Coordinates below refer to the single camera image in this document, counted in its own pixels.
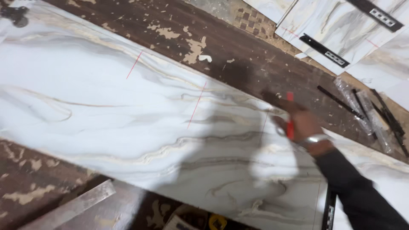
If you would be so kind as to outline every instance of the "wristwatch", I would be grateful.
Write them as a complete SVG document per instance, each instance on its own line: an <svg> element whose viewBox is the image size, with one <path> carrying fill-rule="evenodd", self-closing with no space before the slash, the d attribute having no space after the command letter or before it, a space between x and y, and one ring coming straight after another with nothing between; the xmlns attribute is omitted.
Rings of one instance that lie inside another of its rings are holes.
<svg viewBox="0 0 409 230"><path fill-rule="evenodd" d="M332 137L328 136L327 134L314 134L310 137L307 137L306 139L297 142L297 144L303 148L307 148L307 146L309 144L314 144L314 143L318 143L322 140L332 140Z"/></svg>

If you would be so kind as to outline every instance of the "red pencil line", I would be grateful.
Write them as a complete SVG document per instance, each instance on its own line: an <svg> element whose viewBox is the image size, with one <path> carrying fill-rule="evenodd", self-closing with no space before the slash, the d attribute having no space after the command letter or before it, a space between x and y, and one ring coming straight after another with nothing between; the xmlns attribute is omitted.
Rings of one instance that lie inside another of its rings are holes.
<svg viewBox="0 0 409 230"><path fill-rule="evenodd" d="M269 113L269 112L270 112L270 109L267 110L267 115L265 116L263 129L261 130L260 141L259 141L258 144L261 144L261 138L263 138L263 131L264 131L265 123L266 123L266 121L267 121L267 117L268 117L268 113Z"/></svg>
<svg viewBox="0 0 409 230"><path fill-rule="evenodd" d="M200 96L199 96L198 102L196 103L195 110L193 110L193 114L192 114L192 117L190 118L190 121L189 121L189 124L187 125L187 128L189 128L190 122L192 122L193 115L195 115L196 108L198 107L198 104L199 104L200 98L202 97L202 94L203 94L203 91L205 90L204 88L206 87L206 84L207 84L207 82L205 82L205 83L204 83L204 86L203 86L202 92L200 93Z"/></svg>
<svg viewBox="0 0 409 230"><path fill-rule="evenodd" d="M300 38L298 35L294 34L294 33L291 32L290 30L288 30L288 29L286 29L286 28L284 28L284 29L285 29L285 31L290 32L290 33L292 33L293 35L295 35L297 38Z"/></svg>
<svg viewBox="0 0 409 230"><path fill-rule="evenodd" d="M368 39L365 39L365 40L367 40L370 44L372 44L372 45L375 46L376 48L379 48L379 46L377 46L375 43L371 42L370 40L368 40Z"/></svg>
<svg viewBox="0 0 409 230"><path fill-rule="evenodd" d="M319 178L319 186L318 186L318 194L317 194L317 203L315 204L315 213L314 213L314 221L312 222L312 230L314 230L314 224L315 224L315 215L317 214L317 207L318 207L318 197L319 197L319 188L321 187L321 178Z"/></svg>
<svg viewBox="0 0 409 230"><path fill-rule="evenodd" d="M128 79L130 73L132 72L133 68L135 67L136 63L138 62L138 59L139 59L139 57L141 56L142 52L143 52L143 50L142 50L141 53L139 54L139 56L138 56L138 58L136 59L135 63L133 64L132 69L131 69L131 70L129 71L129 73L128 73L128 76L126 76L126 79Z"/></svg>

